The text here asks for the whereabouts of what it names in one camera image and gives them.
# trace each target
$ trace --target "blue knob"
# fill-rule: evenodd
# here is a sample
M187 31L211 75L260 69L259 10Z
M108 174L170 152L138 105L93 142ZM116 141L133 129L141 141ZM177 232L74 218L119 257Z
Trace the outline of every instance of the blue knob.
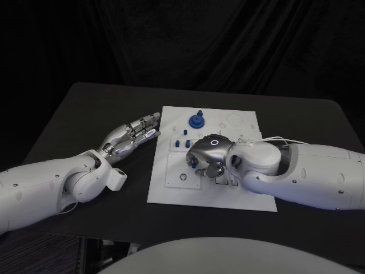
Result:
M206 118L203 117L203 111L200 110L200 112L197 113L197 115L194 115L190 118L190 125L194 128L201 128L206 125Z

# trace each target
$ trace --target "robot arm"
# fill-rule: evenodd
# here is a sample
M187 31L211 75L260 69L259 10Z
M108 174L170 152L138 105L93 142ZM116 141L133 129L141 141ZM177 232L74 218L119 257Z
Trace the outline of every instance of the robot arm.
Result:
M188 152L188 164L195 159L221 165L227 178L258 194L317 208L365 209L365 154L315 144L234 144L213 134ZM279 175L281 161L289 169ZM210 169L197 174L213 178Z
M22 228L59 214L77 202L95 199L106 186L118 191L128 178L113 168L135 148L161 135L155 113L121 126L100 149L76 157L15 167L0 173L0 233Z

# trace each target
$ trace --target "white board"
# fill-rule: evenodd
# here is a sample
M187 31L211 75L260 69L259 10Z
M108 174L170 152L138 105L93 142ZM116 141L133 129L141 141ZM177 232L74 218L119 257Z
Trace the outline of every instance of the white board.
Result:
M206 125L195 129L188 121L200 110L203 110ZM185 161L190 151L185 147L187 140L191 140L193 145L210 134L223 134L236 142L239 138L262 138L255 111L165 106L161 132L148 195L149 203L278 211L273 196L252 193L242 184L239 186L217 184L216 179L195 174L195 170L206 168L208 164L201 162L194 169Z

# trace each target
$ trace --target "robotic hand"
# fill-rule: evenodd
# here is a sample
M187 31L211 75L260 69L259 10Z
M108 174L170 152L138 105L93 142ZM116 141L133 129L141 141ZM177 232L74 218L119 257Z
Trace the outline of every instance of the robotic hand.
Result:
M118 191L128 178L112 165L135 148L161 135L155 113L122 125L108 135L99 150L76 157L15 167L0 173L0 233L59 214L77 202L89 202L106 186Z
M317 208L365 209L365 154L317 144L276 147L260 140L233 143L211 134L187 154L188 165L200 160L210 165L195 171L198 175L226 175L229 184L243 185L258 194ZM279 175L281 162L289 169Z

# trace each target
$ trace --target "black table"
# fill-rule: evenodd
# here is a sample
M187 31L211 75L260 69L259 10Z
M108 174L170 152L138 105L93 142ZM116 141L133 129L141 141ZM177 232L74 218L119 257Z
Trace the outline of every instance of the black table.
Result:
M223 108L258 112L265 137L365 153L340 105L331 100L268 97L77 83L27 157L25 164L69 158L97 149L109 132L162 106ZM276 199L279 212L149 204L148 191L157 141L148 142L118 167L129 180L64 215L30 229L158 244L226 236L279 243L340 263L365 265L365 211L327 211Z

